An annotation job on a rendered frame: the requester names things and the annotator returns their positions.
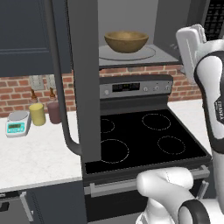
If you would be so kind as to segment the brown wooden bowl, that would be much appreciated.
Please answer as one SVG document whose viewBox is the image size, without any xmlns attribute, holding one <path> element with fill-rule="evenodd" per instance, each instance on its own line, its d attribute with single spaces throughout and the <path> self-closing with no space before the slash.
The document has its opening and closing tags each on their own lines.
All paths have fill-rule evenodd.
<svg viewBox="0 0 224 224">
<path fill-rule="evenodd" d="M 149 39 L 139 31 L 112 31 L 104 35 L 108 46 L 117 53 L 136 53 Z"/>
</svg>

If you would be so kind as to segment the white and teal kitchen scale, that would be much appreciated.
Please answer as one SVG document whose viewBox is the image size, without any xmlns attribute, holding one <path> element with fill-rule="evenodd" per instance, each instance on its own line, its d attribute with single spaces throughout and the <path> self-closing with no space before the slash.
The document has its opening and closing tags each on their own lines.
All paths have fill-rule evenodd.
<svg viewBox="0 0 224 224">
<path fill-rule="evenodd" d="M 29 111 L 19 110 L 11 112 L 5 124 L 5 135 L 7 137 L 24 137 L 29 132 L 31 122 Z"/>
</svg>

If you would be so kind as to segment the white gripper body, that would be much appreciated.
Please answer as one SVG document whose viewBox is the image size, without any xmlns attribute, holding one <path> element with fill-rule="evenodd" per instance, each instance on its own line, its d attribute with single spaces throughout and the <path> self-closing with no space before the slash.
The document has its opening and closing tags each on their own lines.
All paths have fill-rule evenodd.
<svg viewBox="0 0 224 224">
<path fill-rule="evenodd" d="M 187 74 L 192 74 L 196 66 L 196 52 L 201 44 L 207 42 L 201 24 L 181 28 L 176 33 L 178 49 Z"/>
</svg>

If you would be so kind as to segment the dark blue base cupboard door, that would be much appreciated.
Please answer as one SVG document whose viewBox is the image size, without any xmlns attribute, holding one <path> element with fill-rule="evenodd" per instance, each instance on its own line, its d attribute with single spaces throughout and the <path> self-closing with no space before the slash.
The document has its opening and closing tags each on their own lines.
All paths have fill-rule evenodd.
<svg viewBox="0 0 224 224">
<path fill-rule="evenodd" d="M 87 224 L 83 184 L 75 181 L 26 191 L 32 224 Z"/>
</svg>

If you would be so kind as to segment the maroon jar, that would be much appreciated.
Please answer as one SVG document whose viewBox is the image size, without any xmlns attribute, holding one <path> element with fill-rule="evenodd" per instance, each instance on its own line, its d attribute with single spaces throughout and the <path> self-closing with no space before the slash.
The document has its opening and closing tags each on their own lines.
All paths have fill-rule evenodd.
<svg viewBox="0 0 224 224">
<path fill-rule="evenodd" d="M 51 123 L 60 123 L 60 105 L 57 102 L 53 101 L 47 105 L 47 109 Z"/>
</svg>

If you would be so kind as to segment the grey microwave turntable plate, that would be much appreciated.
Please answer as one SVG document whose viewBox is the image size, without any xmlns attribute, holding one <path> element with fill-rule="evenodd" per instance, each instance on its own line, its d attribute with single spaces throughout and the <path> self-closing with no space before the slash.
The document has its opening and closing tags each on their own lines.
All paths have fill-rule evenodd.
<svg viewBox="0 0 224 224">
<path fill-rule="evenodd" d="M 132 53 L 115 52 L 108 45 L 104 45 L 99 48 L 99 58 L 103 60 L 145 60 L 150 57 L 153 57 L 155 54 L 156 51 L 148 46 L 144 46 L 139 51 Z"/>
</svg>

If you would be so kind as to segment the dark blue wall cupboard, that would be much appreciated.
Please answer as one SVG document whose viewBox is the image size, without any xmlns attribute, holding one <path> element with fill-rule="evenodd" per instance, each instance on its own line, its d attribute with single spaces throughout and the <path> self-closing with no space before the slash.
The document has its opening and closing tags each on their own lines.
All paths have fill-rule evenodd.
<svg viewBox="0 0 224 224">
<path fill-rule="evenodd" d="M 0 0 L 0 77 L 52 73 L 44 0 Z"/>
</svg>

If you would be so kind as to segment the yellow jar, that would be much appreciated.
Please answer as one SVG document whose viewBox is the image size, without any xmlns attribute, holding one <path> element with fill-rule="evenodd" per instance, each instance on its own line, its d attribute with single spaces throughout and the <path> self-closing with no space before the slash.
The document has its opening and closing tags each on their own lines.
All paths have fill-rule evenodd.
<svg viewBox="0 0 224 224">
<path fill-rule="evenodd" d="M 46 123 L 46 115 L 44 105 L 42 103 L 33 103 L 29 107 L 31 119 L 34 125 L 42 126 Z"/>
</svg>

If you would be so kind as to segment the black and steel stove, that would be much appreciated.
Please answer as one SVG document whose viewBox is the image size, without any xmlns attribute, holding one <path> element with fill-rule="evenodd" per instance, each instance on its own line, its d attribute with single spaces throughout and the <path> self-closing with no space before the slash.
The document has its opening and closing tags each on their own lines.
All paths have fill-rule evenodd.
<svg viewBox="0 0 224 224">
<path fill-rule="evenodd" d="M 208 169 L 211 156 L 167 106 L 172 83 L 169 74 L 100 79 L 101 160 L 85 162 L 82 179 L 174 166 Z M 205 178 L 195 179 L 190 193 L 201 199 L 207 188 Z M 134 224 L 137 216 L 99 224 Z"/>
</svg>

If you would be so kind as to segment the black oven door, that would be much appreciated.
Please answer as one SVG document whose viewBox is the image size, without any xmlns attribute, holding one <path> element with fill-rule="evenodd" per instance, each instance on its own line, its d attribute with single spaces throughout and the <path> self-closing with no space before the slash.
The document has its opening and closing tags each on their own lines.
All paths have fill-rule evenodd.
<svg viewBox="0 0 224 224">
<path fill-rule="evenodd" d="M 96 186 L 108 183 L 121 182 L 124 180 L 136 179 L 137 174 L 122 175 L 114 173 L 113 175 L 85 176 L 83 178 L 84 188 L 94 183 Z M 133 221 L 146 207 L 148 199 L 141 196 L 137 190 L 120 192 L 100 197 L 92 197 L 85 194 L 85 203 L 87 210 L 88 223 L 101 223 L 105 220 L 110 223 L 114 218 L 122 217 L 126 221 Z"/>
</svg>

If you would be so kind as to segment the grey microwave door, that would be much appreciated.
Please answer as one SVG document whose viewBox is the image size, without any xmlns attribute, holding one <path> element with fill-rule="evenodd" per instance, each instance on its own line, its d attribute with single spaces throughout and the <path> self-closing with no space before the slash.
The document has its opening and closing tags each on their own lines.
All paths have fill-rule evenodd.
<svg viewBox="0 0 224 224">
<path fill-rule="evenodd" d="M 97 0 L 67 0 L 83 162 L 101 159 Z"/>
</svg>

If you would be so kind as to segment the grey microwave oven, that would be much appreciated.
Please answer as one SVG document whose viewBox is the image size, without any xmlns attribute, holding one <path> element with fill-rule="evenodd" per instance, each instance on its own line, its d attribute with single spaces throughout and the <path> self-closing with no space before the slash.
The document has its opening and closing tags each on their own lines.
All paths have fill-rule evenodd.
<svg viewBox="0 0 224 224">
<path fill-rule="evenodd" d="M 224 35 L 224 0 L 98 0 L 99 48 L 107 46 L 108 32 L 134 31 L 149 36 L 144 46 L 153 57 L 132 61 L 99 58 L 101 68 L 179 64 L 176 32 L 200 24 L 208 40 Z"/>
</svg>

